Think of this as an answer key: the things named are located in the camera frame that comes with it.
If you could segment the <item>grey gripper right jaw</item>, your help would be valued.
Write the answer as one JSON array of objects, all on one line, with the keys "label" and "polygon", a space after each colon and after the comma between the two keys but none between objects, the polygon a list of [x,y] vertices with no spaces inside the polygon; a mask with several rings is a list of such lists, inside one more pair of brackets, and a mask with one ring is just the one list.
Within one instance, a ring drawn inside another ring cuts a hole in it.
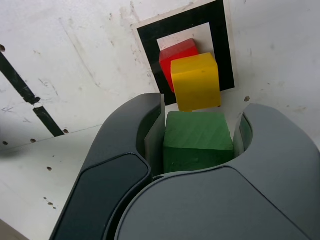
[{"label": "grey gripper right jaw", "polygon": [[278,110],[250,104],[233,141],[233,160],[144,188],[115,239],[319,239],[320,152],[312,139]]}]

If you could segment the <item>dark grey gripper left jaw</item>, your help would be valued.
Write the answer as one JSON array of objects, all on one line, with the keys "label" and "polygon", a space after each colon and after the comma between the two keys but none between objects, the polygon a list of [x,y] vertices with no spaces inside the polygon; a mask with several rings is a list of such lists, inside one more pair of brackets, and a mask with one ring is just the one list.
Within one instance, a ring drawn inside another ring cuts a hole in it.
[{"label": "dark grey gripper left jaw", "polygon": [[132,199],[153,181],[145,139],[164,115],[164,96],[141,94],[97,133],[51,234],[53,240],[112,240]]}]

